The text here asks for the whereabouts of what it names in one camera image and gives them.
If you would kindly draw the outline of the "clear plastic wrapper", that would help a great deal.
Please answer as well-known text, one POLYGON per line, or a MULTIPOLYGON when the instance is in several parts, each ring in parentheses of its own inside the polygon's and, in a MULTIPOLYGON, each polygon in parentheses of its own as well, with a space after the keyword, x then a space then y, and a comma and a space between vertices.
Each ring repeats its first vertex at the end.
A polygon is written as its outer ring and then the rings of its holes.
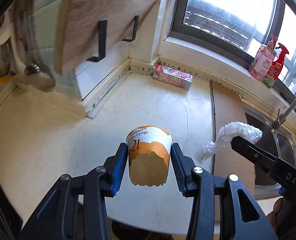
POLYGON ((262 130, 252 125, 239 121, 230 122, 219 129, 215 140, 207 142, 195 153, 196 161, 200 164, 204 163, 219 150, 231 143, 234 137, 240 136, 255 144, 261 139, 262 135, 262 130))

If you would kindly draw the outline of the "orange paper cake cup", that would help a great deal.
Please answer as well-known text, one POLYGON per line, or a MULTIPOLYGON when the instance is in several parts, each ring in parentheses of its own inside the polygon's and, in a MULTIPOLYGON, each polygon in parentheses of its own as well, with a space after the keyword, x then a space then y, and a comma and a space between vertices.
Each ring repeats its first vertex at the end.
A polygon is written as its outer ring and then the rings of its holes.
POLYGON ((170 133, 157 126, 140 126, 128 134, 129 177, 133 185, 166 183, 172 142, 170 133))

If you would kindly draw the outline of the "stainless steel sink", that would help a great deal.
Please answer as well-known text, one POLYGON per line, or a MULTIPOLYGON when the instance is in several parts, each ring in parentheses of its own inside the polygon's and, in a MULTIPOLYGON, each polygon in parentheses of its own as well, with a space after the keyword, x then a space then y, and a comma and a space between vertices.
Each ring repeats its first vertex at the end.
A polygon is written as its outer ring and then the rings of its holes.
MULTIPOLYGON (((291 133, 282 127, 273 129, 270 118, 245 103, 243 107, 247 123, 262 131, 262 137, 256 146, 296 167, 296 146, 291 133)), ((280 184, 259 168, 255 168, 255 199, 277 197, 280 188, 280 184)))

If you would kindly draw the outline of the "chrome sink faucet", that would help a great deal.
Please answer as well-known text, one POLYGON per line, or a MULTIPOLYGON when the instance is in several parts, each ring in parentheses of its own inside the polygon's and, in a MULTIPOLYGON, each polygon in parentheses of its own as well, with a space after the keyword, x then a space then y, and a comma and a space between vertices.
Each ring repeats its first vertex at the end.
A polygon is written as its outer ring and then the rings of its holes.
POLYGON ((286 117, 295 109, 296 107, 296 97, 293 102, 290 104, 288 109, 280 114, 280 109, 278 109, 277 118, 272 122, 272 127, 276 131, 280 128, 280 126, 286 121, 286 117))

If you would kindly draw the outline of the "red spray cleaner bottle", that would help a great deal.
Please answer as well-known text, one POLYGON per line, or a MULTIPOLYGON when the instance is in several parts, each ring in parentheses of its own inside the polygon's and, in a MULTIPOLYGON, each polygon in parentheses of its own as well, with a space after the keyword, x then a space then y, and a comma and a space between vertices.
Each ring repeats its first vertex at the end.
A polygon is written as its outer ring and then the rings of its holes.
POLYGON ((267 74, 265 75, 265 77, 262 81, 262 83, 267 88, 273 87, 275 81, 278 79, 279 74, 283 70, 285 56, 287 54, 289 54, 288 49, 280 42, 278 43, 277 49, 280 49, 281 52, 280 52, 278 58, 272 62, 267 74))

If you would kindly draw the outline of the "pink detergent spray bottle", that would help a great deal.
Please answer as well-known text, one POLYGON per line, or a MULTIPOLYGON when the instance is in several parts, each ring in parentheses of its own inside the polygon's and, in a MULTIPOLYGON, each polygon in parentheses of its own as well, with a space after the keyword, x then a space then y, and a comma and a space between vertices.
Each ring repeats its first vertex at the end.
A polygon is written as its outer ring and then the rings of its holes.
POLYGON ((254 60, 248 68, 249 74, 258 81, 263 81, 268 70, 270 69, 276 52, 274 51, 275 44, 278 38, 271 35, 271 40, 267 44, 262 44, 258 49, 254 60))

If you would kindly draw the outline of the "hanging metal ladle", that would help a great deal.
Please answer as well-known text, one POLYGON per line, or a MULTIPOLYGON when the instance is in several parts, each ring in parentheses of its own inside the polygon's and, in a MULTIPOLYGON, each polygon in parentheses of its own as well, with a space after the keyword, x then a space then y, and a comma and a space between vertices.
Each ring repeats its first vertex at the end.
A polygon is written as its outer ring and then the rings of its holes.
POLYGON ((0 46, 7 41, 10 42, 10 51, 15 64, 14 77, 17 81, 43 92, 53 90, 56 81, 49 74, 42 72, 40 67, 27 57, 25 46, 15 33, 14 22, 0 25, 0 46))

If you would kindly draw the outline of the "window frame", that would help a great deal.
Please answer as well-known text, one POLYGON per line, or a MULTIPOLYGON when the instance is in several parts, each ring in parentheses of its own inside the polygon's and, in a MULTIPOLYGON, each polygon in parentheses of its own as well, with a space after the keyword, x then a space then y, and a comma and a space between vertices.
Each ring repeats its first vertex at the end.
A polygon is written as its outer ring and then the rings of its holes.
POLYGON ((176 0, 171 36, 248 68, 272 36, 289 53, 274 89, 296 97, 296 13, 285 0, 176 0))

